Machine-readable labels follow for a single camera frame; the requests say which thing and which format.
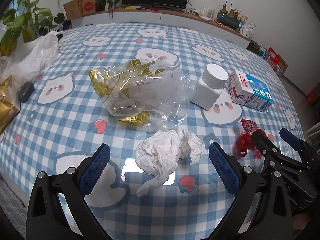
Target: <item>white wall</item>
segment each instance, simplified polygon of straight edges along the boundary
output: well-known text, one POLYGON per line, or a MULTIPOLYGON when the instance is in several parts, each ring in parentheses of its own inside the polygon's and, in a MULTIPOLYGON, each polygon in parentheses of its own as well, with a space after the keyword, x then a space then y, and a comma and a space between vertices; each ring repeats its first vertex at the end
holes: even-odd
MULTIPOLYGON (((189 0, 194 8, 214 7, 225 0, 189 0)), ((306 0, 228 0, 256 24, 253 40, 272 47, 289 65, 285 76, 308 94, 320 81, 320 22, 306 0)), ((40 0, 39 6, 57 12, 57 0, 40 0)))

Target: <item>blue label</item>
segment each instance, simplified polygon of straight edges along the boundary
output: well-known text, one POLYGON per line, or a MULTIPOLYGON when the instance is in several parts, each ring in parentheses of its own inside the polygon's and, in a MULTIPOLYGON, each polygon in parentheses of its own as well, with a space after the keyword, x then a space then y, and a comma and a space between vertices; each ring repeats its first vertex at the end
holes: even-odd
POLYGON ((272 97, 271 97, 270 92, 267 88, 267 85, 264 82, 262 82, 261 80, 258 80, 248 74, 246 74, 246 76, 247 76, 247 80, 249 81, 250 86, 253 90, 254 95, 272 102, 272 97))

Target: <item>red product box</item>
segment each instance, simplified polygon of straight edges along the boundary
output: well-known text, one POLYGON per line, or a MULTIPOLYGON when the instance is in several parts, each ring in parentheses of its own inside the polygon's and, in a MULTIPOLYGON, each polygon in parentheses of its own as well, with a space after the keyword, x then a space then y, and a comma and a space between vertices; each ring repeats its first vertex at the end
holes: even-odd
POLYGON ((271 47, 268 49, 268 52, 271 54, 270 60, 272 61, 272 63, 278 65, 281 60, 279 55, 276 54, 276 52, 271 47))
POLYGON ((312 105, 320 97, 320 83, 312 90, 312 92, 307 96, 307 101, 309 105, 312 105))

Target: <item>tablecloth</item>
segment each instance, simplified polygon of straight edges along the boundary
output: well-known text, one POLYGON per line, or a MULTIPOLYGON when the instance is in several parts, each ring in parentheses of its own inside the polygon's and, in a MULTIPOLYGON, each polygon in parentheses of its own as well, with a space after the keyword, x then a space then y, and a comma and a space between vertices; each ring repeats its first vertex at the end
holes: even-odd
MULTIPOLYGON (((234 199, 208 158, 211 142, 217 141, 232 155, 243 131, 240 120, 245 118, 256 122, 282 153, 299 159, 279 137, 279 130, 285 127, 303 139, 295 109, 276 74, 257 55, 225 40, 167 25, 98 24, 63 34, 59 57, 34 81, 30 99, 21 104, 20 113, 0 135, 1 165, 26 194, 31 194, 40 171, 63 173, 106 143, 111 159, 85 200, 108 234, 121 240, 202 239, 209 236, 234 199), (179 64, 184 75, 194 81, 208 63, 228 72, 249 73, 268 85, 273 105, 259 112, 234 104, 227 85, 209 111, 191 103, 178 131, 188 129, 203 141, 199 164, 190 166, 189 159, 180 160, 165 185, 139 198, 136 190, 152 176, 137 168, 134 150, 153 133, 110 116, 88 76, 91 69, 134 58, 179 64)), ((263 165, 251 151, 239 162, 255 171, 263 165)), ((67 219, 74 223, 63 197, 61 201, 67 219)))

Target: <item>blue and white carton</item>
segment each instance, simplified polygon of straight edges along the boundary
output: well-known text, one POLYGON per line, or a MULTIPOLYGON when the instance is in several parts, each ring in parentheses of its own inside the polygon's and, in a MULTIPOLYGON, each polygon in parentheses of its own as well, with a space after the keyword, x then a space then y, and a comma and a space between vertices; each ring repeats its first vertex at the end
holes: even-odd
POLYGON ((264 112, 272 105, 272 97, 267 85, 249 74, 235 70, 228 79, 232 101, 264 112))

